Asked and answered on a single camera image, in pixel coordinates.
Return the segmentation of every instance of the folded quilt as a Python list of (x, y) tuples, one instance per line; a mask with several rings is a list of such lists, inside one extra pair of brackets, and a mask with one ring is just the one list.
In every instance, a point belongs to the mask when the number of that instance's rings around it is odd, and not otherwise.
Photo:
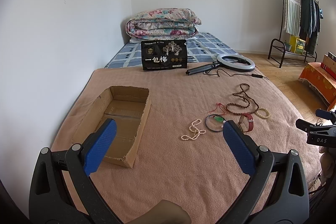
[(136, 14), (127, 22), (126, 33), (145, 40), (187, 39), (198, 34), (201, 24), (190, 9), (163, 8)]

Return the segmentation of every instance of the watch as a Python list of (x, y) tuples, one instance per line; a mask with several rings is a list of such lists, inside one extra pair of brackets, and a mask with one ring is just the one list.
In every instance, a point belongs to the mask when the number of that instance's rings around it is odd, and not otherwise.
[[(245, 124), (244, 124), (244, 119), (247, 119), (247, 121), (249, 122), (249, 127), (246, 128)], [(241, 131), (243, 132), (250, 132), (253, 129), (253, 117), (251, 114), (248, 113), (242, 113), (238, 122), (238, 125), (241, 129)]]

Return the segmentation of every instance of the floral tablecloth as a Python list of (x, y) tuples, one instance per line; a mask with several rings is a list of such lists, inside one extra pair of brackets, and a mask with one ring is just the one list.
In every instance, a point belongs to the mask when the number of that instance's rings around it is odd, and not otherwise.
[(328, 111), (336, 108), (336, 80), (321, 68), (321, 63), (308, 63), (299, 79), (306, 79), (330, 104)]

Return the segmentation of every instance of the red string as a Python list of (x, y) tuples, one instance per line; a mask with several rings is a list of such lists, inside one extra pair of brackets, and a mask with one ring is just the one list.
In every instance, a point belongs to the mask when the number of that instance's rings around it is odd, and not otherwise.
[(226, 114), (228, 113), (228, 111), (226, 110), (226, 107), (225, 107), (222, 103), (216, 103), (216, 108), (215, 108), (214, 110), (212, 110), (212, 111), (209, 111), (208, 113), (216, 111), (216, 109), (217, 109), (218, 107), (219, 107), (219, 109), (220, 109), (221, 111), (223, 111), (223, 114), (219, 114), (219, 115), (226, 115)]

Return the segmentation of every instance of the brown bead necklace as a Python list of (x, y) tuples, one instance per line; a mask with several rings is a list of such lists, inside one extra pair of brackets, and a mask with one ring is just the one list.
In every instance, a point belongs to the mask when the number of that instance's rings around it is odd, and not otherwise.
[[(247, 103), (248, 103), (248, 105), (247, 105), (247, 106), (243, 106), (243, 105), (239, 105), (239, 104), (236, 104), (236, 103), (228, 103), (227, 106), (226, 106), (226, 110), (227, 110), (228, 112), (234, 114), (234, 115), (241, 115), (242, 113), (247, 113), (247, 114), (253, 114), (253, 113), (256, 113), (256, 112), (258, 111), (258, 109), (259, 109), (259, 105), (257, 104), (257, 102), (256, 102), (254, 99), (252, 99), (250, 96), (248, 96), (248, 95), (246, 94), (246, 92), (250, 89), (250, 85), (249, 85), (249, 84), (246, 84), (246, 83), (241, 83), (239, 86), (240, 86), (240, 88), (241, 88), (241, 91), (240, 91), (240, 92), (233, 93), (232, 95), (233, 95), (233, 96), (236, 96), (236, 97), (240, 97), (240, 98), (242, 98), (244, 102), (247, 102)], [(257, 109), (256, 109), (256, 110), (254, 110), (254, 111), (250, 111), (250, 112), (237, 113), (237, 112), (233, 112), (233, 111), (229, 110), (229, 108), (228, 108), (229, 106), (237, 106), (237, 107), (241, 107), (241, 108), (248, 108), (248, 107), (250, 106), (250, 104), (251, 104), (249, 99), (251, 99), (252, 102), (257, 106)]]

